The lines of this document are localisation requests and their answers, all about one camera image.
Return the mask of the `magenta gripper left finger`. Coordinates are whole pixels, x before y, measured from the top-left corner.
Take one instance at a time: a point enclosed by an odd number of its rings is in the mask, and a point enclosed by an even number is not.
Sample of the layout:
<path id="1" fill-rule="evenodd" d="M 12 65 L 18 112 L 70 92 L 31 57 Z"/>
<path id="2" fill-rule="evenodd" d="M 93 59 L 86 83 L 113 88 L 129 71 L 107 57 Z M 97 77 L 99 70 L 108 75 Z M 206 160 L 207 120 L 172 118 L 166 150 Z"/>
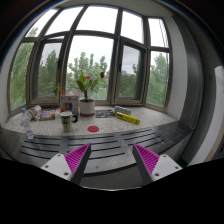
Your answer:
<path id="1" fill-rule="evenodd" d="M 42 169 L 79 185 L 90 154 L 91 144 L 88 143 L 65 155 L 56 154 Z"/>

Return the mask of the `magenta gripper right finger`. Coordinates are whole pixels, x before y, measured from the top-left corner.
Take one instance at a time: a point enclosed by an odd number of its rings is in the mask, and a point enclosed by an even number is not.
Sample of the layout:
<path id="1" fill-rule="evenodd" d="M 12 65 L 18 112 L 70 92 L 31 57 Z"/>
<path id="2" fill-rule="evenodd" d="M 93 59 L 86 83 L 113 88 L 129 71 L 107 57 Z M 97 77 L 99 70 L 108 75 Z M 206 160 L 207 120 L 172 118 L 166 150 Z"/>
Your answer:
<path id="1" fill-rule="evenodd" d="M 133 145 L 132 154 L 136 160 L 144 185 L 182 169 L 182 167 L 167 154 L 158 155 L 138 144 Z"/>

